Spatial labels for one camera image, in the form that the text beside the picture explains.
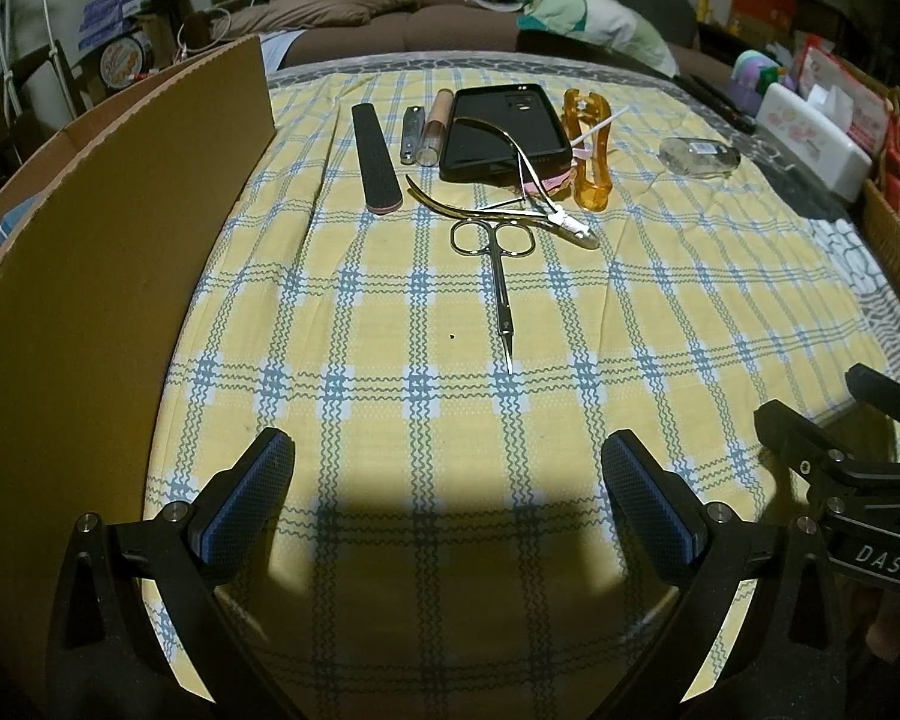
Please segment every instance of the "white tissue box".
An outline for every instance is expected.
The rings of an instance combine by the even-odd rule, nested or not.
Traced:
[[[847,202],[857,199],[871,158],[823,113],[782,84],[770,84],[756,115],[758,133]]]

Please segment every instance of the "concealer tube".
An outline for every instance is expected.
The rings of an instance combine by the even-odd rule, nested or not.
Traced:
[[[423,137],[420,139],[420,148],[416,151],[416,163],[423,167],[432,167],[440,161],[440,147],[443,145],[443,137],[447,132],[447,122],[450,121],[450,105],[453,103],[453,92],[442,89],[437,92],[437,98],[427,115],[427,122],[423,125]]]

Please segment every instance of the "cardboard panel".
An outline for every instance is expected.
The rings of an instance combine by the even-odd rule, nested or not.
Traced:
[[[173,65],[155,76],[138,81],[120,94],[103,100],[100,105],[53,134],[0,189],[0,220],[11,208],[50,186],[50,181],[60,175],[77,153],[103,132],[105,127],[109,127],[118,117],[189,64]]]
[[[39,703],[71,528],[140,517],[194,285],[272,135],[251,37],[108,127],[0,250],[0,658]]]

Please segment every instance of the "metal screw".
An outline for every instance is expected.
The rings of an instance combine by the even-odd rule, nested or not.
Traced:
[[[169,522],[180,522],[186,517],[189,510],[190,505],[186,501],[173,501],[173,503],[166,504],[160,514]]]
[[[77,519],[77,530],[81,533],[90,533],[93,528],[96,528],[98,522],[100,522],[100,518],[93,512],[81,514],[79,519]]]
[[[707,504],[706,513],[714,522],[730,522],[733,519],[733,509],[718,501]]]
[[[797,517],[797,528],[800,528],[807,536],[813,536],[817,532],[817,522],[813,517]]]

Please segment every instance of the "yellow plaid tablecloth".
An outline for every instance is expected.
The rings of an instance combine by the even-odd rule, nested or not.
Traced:
[[[632,106],[613,124],[610,207],[584,215],[602,246],[538,232],[533,255],[505,261],[509,377],[490,264],[454,253],[449,221],[409,196],[367,213],[350,108],[375,105],[399,175],[483,204],[508,193],[399,166],[404,108],[518,80],[557,106],[567,84],[436,69],[274,91],[276,138],[170,367],[147,517],[193,499],[266,425],[296,443],[279,521],[223,595],[314,719],[585,717],[668,600],[602,488],[605,436],[634,430],[703,500],[754,518],[775,495],[754,409],[832,413],[851,365],[885,367],[852,293],[751,162],[727,179],[669,175],[661,138],[713,130],[658,90],[584,83]],[[193,686],[152,589],[146,600]]]

